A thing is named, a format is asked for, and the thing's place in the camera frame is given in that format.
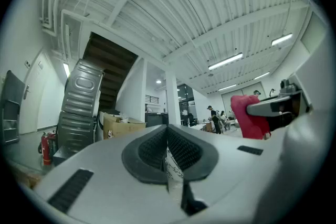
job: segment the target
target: person in black clothing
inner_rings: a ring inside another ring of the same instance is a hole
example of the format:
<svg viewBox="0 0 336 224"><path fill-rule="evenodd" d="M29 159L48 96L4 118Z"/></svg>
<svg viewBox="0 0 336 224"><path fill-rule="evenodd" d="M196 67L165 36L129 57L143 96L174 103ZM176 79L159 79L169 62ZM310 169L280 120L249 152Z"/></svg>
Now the person in black clothing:
<svg viewBox="0 0 336 224"><path fill-rule="evenodd" d="M212 106L209 105L208 108L211 111L211 118L215 124L216 134L221 134L221 128L219 127L219 118L216 116L216 111L212 109Z"/></svg>

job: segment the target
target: gray floor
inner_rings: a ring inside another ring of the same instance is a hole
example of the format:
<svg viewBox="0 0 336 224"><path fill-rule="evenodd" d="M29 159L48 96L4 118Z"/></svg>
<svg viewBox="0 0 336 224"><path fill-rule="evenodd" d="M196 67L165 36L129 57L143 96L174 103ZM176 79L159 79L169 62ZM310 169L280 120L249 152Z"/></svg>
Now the gray floor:
<svg viewBox="0 0 336 224"><path fill-rule="evenodd" d="M10 162L14 162L29 168L36 173L45 175L53 168L53 164L43 165L42 154L38 153L37 148L41 142L43 132L49 132L52 130L55 130L55 127L21 135L18 143L4 146L3 150L5 158Z"/></svg>

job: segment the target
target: stacked gray plastic container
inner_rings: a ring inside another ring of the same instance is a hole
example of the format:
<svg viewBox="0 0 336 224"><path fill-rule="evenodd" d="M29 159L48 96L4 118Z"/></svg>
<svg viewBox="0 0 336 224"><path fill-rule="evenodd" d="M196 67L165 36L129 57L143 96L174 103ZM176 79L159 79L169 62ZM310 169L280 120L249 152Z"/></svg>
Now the stacked gray plastic container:
<svg viewBox="0 0 336 224"><path fill-rule="evenodd" d="M58 147L80 151L93 143L103 69L80 59L66 85L59 116Z"/></svg>

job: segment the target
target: recessed ceiling light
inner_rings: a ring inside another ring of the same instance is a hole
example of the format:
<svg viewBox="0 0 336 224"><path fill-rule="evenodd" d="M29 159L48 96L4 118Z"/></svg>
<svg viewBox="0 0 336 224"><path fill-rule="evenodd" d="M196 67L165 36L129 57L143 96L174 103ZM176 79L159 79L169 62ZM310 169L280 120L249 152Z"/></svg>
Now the recessed ceiling light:
<svg viewBox="0 0 336 224"><path fill-rule="evenodd" d="M234 84L234 85L231 85L231 86L229 86L229 87L225 87L225 88L219 89L219 91L223 91L223 90L232 88L232 87L234 87L234 86L237 86L237 84Z"/></svg>
<svg viewBox="0 0 336 224"><path fill-rule="evenodd" d="M262 77L264 77L264 76L267 76L269 74L269 72L267 72L267 73L265 73L265 74L263 74L263 75L261 75L261 76L258 76L258 77L256 77L255 79L260 79L260 78L262 78Z"/></svg>
<svg viewBox="0 0 336 224"><path fill-rule="evenodd" d="M223 65L226 65L227 63L230 63L230 62L232 62L232 61L238 60L238 59L240 59L241 57L243 57L243 54L242 54L242 53L239 53L239 54L237 54L237 55L234 55L234 56L232 56L232 57L230 57L230 58L225 59L224 61L221 61L221 62L219 62L219 63L216 63L216 64L214 64L214 65L212 65L212 66L209 66L209 70L213 70L213 69L215 69L215 68L217 68L217 67L221 67L221 66L223 66Z"/></svg>
<svg viewBox="0 0 336 224"><path fill-rule="evenodd" d="M68 64L67 63L63 63L63 67L64 67L65 74L67 75L67 77L69 77L70 70L69 70Z"/></svg>
<svg viewBox="0 0 336 224"><path fill-rule="evenodd" d="M283 37L277 38L277 39L275 39L275 40L272 41L272 46L275 46L276 44L284 42L285 40L292 38L292 36L293 36L293 34L290 33L290 34L285 35Z"/></svg>

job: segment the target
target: red fire extinguisher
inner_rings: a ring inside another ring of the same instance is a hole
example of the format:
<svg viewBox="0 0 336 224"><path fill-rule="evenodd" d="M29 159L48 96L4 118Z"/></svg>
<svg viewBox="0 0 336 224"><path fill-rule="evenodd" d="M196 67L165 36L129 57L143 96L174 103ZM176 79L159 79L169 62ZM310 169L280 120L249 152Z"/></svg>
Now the red fire extinguisher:
<svg viewBox="0 0 336 224"><path fill-rule="evenodd" d="M51 158L56 152L56 135L55 133L43 133L41 143L38 147L38 152L42 153L43 164L50 165Z"/></svg>

